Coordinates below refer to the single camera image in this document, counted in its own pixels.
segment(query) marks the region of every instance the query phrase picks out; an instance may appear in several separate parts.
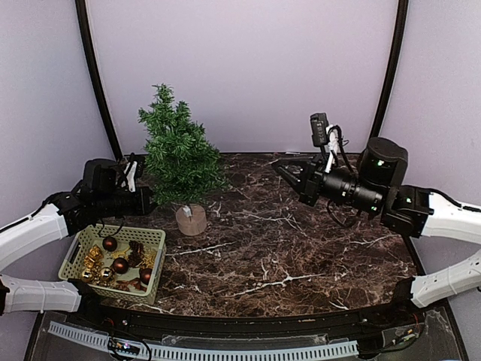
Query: plastic basket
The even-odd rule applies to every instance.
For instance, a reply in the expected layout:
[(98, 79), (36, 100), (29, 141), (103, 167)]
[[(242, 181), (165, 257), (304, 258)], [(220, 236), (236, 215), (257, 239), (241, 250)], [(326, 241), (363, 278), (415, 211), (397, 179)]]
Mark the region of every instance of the plastic basket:
[[(118, 228), (118, 226), (106, 225), (102, 234), (113, 234)], [(100, 225), (97, 225), (96, 227), (89, 226), (82, 232), (77, 233), (67, 252), (67, 256), (62, 263), (62, 267), (59, 270), (59, 278), (61, 280), (66, 281), (69, 278), (79, 278), (80, 273), (85, 268), (83, 260), (88, 254), (90, 248), (95, 244), (103, 250), (101, 243), (104, 238), (98, 236), (98, 231), (100, 229)], [(159, 287), (162, 266), (165, 260), (165, 232), (161, 229), (123, 227), (114, 237), (118, 242), (117, 250), (126, 249), (129, 246), (130, 241), (138, 241), (144, 244), (144, 247), (157, 249), (156, 260), (152, 269), (152, 275), (150, 276), (150, 282), (147, 285), (147, 291), (132, 290), (131, 292), (127, 292), (97, 285), (90, 285), (91, 288), (97, 294), (104, 297), (153, 305), (156, 298), (157, 288)], [(104, 259), (107, 261), (104, 265), (109, 266), (112, 259)], [(124, 275), (117, 275), (117, 280), (127, 281), (136, 277), (138, 277), (138, 268), (131, 268)]]

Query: white slotted strip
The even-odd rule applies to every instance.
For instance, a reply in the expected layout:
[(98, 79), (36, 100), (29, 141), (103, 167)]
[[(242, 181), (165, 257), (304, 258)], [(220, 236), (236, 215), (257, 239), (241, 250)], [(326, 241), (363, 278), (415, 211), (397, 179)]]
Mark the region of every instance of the white slotted strip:
[[(82, 344), (96, 350), (108, 352), (107, 343), (109, 336), (105, 332), (91, 332), (77, 329), (62, 323), (50, 322), (49, 333), (66, 340)], [(127, 341), (141, 348), (138, 359), (148, 359), (145, 346), (139, 342)], [(357, 356), (357, 341), (341, 342), (339, 344), (326, 344), (314, 347), (300, 347), (285, 350), (254, 350), (254, 351), (229, 351), (229, 350), (197, 350), (189, 348), (166, 347), (158, 344), (149, 345), (152, 351), (152, 360), (172, 361), (323, 361), (339, 359), (341, 357)]]

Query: shiny bauble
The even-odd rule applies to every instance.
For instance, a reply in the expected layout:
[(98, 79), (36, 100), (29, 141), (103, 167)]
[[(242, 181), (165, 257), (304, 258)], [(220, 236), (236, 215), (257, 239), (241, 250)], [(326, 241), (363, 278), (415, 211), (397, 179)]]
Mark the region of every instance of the shiny bauble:
[(84, 269), (80, 274), (80, 279), (82, 280), (82, 282), (86, 284), (89, 284), (90, 282), (92, 282), (94, 277), (95, 276), (90, 269)]
[(110, 267), (104, 267), (100, 270), (100, 281), (111, 281), (114, 275), (115, 273), (113, 272), (113, 269)]
[(127, 259), (119, 257), (113, 261), (112, 268), (119, 275), (123, 275), (129, 270), (129, 263), (127, 262)]
[(143, 268), (139, 270), (138, 274), (141, 276), (141, 282), (143, 284), (149, 284), (150, 276), (152, 275), (151, 268)]
[(102, 241), (102, 247), (109, 252), (114, 252), (117, 249), (117, 246), (117, 240), (111, 235), (105, 237)]

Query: brown marble tabletop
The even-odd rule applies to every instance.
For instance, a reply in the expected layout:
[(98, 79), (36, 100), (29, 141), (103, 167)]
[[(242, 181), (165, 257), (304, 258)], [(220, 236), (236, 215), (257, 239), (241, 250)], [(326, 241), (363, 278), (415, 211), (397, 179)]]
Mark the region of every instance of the brown marble tabletop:
[[(343, 229), (328, 216), (326, 200), (314, 208), (298, 202), (271, 167), (281, 156), (224, 155), (231, 184), (202, 203), (208, 225), (198, 236), (177, 229), (175, 211), (182, 205), (128, 217), (126, 226), (166, 232), (156, 303), (104, 303), (186, 316), (274, 317), (389, 302), (395, 284), (416, 273), (402, 238), (379, 218), (362, 217)], [(148, 176), (143, 181), (151, 184)], [(354, 213), (337, 210), (339, 218)]]

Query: small green tree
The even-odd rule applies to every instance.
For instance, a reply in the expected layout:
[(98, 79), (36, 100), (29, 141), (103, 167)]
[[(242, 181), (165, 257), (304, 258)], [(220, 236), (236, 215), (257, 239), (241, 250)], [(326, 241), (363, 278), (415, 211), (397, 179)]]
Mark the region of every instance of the small green tree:
[(139, 122), (150, 135), (145, 147), (146, 170), (156, 180), (154, 199), (160, 205), (197, 202), (206, 192), (225, 184), (219, 151), (205, 139), (204, 127), (190, 120), (187, 103), (174, 105), (172, 88), (165, 84), (154, 87), (151, 110), (139, 110)]

